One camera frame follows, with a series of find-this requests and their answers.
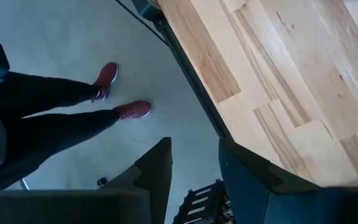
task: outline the red sneaker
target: red sneaker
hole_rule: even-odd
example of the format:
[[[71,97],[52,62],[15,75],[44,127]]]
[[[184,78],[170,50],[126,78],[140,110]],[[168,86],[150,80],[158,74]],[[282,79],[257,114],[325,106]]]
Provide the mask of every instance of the red sneaker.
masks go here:
[[[117,106],[114,110],[118,111],[119,119],[144,118],[151,112],[152,105],[145,100],[137,100],[126,105]]]
[[[105,100],[110,93],[110,85],[116,80],[118,65],[114,62],[107,63],[99,73],[98,79],[93,85],[99,87],[99,94],[94,100]]]

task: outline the black pants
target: black pants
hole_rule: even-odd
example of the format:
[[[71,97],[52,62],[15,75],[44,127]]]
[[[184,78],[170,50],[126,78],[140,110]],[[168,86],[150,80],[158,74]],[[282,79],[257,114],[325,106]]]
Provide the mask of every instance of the black pants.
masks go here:
[[[9,73],[0,84],[0,118],[6,128],[6,158],[0,166],[0,190],[31,174],[50,156],[86,141],[112,126],[114,110],[80,114],[45,114],[60,106],[96,98],[93,85]]]

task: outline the cable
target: cable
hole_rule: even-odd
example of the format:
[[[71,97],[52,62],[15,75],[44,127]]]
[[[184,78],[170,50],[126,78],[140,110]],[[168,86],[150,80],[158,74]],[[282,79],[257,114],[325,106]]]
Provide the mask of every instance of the cable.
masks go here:
[[[116,2],[123,7],[133,18],[135,18],[137,21],[139,21],[141,24],[143,24],[143,26],[145,26],[146,28],[148,28],[149,31],[151,31],[158,39],[161,40],[161,42],[163,42],[166,46],[168,46],[168,44],[166,43],[166,41],[164,39],[162,39],[157,33],[156,31],[154,31],[149,25],[147,25],[141,18],[139,18],[137,15],[135,15],[130,9],[128,9],[122,2],[120,2],[120,0],[116,0]]]

